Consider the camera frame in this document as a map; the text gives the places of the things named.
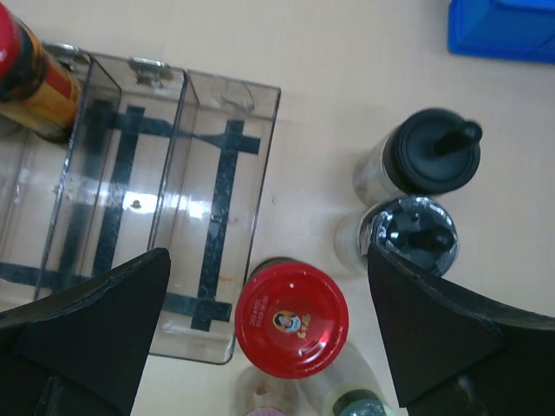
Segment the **red lid sauce jar front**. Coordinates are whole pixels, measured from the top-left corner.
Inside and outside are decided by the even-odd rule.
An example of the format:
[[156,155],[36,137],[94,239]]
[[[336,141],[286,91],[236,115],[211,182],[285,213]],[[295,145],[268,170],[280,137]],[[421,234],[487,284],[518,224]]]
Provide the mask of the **red lid sauce jar front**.
[[348,306],[336,282],[315,266],[274,257],[250,274],[234,316],[237,341],[264,373],[301,380],[322,372],[348,337]]

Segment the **red lid sauce jar back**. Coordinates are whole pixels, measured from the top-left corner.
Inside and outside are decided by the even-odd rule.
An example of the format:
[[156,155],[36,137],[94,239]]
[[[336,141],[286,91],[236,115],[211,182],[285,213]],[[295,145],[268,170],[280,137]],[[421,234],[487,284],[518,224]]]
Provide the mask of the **red lid sauce jar back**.
[[82,96],[78,80],[38,37],[1,7],[1,115],[50,142],[73,132]]

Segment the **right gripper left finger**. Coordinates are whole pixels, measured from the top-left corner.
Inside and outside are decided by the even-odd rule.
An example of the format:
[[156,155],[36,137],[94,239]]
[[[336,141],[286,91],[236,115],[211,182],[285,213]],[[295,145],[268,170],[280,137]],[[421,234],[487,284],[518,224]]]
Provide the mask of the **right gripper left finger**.
[[129,415],[167,292],[169,252],[1,314],[3,415]]

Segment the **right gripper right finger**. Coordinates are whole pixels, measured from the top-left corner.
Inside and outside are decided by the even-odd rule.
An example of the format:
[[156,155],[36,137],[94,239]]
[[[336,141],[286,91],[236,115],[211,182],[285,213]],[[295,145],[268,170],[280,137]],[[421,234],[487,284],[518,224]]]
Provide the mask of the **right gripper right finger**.
[[554,320],[369,246],[369,289],[411,415],[552,415]]

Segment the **red lid sauce jar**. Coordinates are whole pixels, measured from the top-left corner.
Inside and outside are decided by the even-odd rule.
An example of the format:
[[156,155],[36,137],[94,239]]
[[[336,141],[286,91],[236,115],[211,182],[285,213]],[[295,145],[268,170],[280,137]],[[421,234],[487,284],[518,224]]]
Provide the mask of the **red lid sauce jar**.
[[73,132],[82,96],[78,80],[38,37],[1,7],[1,115],[50,142]]
[[348,306],[336,282],[315,266],[274,257],[250,274],[234,316],[237,341],[264,373],[301,380],[322,372],[348,337]]

